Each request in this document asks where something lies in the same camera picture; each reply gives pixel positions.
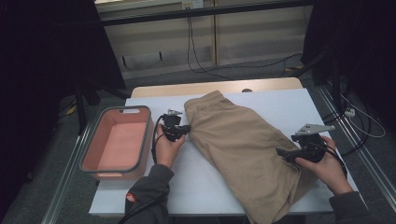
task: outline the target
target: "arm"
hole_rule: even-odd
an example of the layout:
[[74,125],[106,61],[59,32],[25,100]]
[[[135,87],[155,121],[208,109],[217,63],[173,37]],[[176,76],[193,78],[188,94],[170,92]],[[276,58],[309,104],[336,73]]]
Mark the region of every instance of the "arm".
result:
[[[331,138],[325,136],[322,138],[327,146],[335,148],[335,142]],[[383,223],[378,217],[371,215],[359,193],[349,185],[335,157],[326,152],[318,163],[302,158],[297,158],[295,161],[315,173],[332,191],[334,196],[330,198],[330,204],[337,224]]]
[[151,167],[148,176],[141,177],[128,190],[125,199],[125,214],[128,216],[131,211],[135,214],[124,223],[156,224],[166,223],[168,219],[166,197],[169,194],[169,181],[174,175],[171,168],[181,145],[185,142],[185,136],[183,135],[176,142],[170,142],[163,135],[161,124],[157,129],[157,134],[159,136],[156,145],[157,164]]

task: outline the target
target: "human hand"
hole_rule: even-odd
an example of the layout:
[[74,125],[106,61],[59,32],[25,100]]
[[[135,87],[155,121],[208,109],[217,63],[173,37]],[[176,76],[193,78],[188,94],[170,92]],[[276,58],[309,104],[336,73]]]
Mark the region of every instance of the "human hand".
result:
[[157,135],[157,145],[155,146],[157,164],[165,165],[170,169],[173,166],[181,145],[186,141],[186,135],[182,135],[176,142],[171,142],[163,134],[163,125],[161,123],[157,127]]
[[[332,150],[332,148],[335,150],[335,142],[331,138],[326,136],[321,136],[321,138],[325,141],[329,150]],[[318,163],[307,161],[303,158],[296,158],[295,161],[299,165],[312,171],[327,185],[334,195],[353,191],[353,188],[347,182],[340,163],[330,153],[326,152],[323,159]]]

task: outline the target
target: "khaki pants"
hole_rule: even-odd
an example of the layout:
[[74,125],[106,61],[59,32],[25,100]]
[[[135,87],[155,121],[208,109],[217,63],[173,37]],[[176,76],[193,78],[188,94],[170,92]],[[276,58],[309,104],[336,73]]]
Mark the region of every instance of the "khaki pants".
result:
[[276,154],[276,147],[296,146],[252,109],[234,105],[219,91],[184,106],[190,138],[221,172],[251,223],[281,219],[315,182],[312,173]]

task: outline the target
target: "sleeve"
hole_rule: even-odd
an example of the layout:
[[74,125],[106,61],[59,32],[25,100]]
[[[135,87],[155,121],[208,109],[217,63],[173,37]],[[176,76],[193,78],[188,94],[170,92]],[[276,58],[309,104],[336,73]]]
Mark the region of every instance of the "sleeve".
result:
[[357,191],[331,197],[330,204],[334,210],[336,224],[384,223],[370,213]]
[[163,224],[168,219],[167,195],[169,181],[174,173],[166,166],[155,164],[148,176],[143,176],[128,190],[125,198],[125,214],[138,211],[126,224]]

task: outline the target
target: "white tabletop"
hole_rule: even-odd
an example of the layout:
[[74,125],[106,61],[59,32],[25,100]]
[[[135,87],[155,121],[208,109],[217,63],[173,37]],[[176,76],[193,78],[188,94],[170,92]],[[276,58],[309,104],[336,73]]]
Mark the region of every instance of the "white tabletop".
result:
[[[184,103],[200,96],[202,95],[133,98],[128,99],[126,105],[147,105],[155,121],[169,108],[184,113]],[[305,89],[224,93],[224,96],[236,105],[252,108],[287,137],[295,134],[306,123],[323,124]],[[185,114],[181,117],[180,124],[187,124]],[[146,175],[152,164],[149,155]],[[219,171],[207,162],[189,137],[182,146],[172,170],[175,176],[169,184],[171,192],[168,197],[168,210],[171,216],[245,214]],[[358,190],[350,175],[348,181],[354,190]],[[125,194],[134,182],[102,180],[93,198],[90,214],[101,217],[122,217]],[[330,197],[332,193],[318,180],[313,188],[290,208],[289,214],[332,212]]]

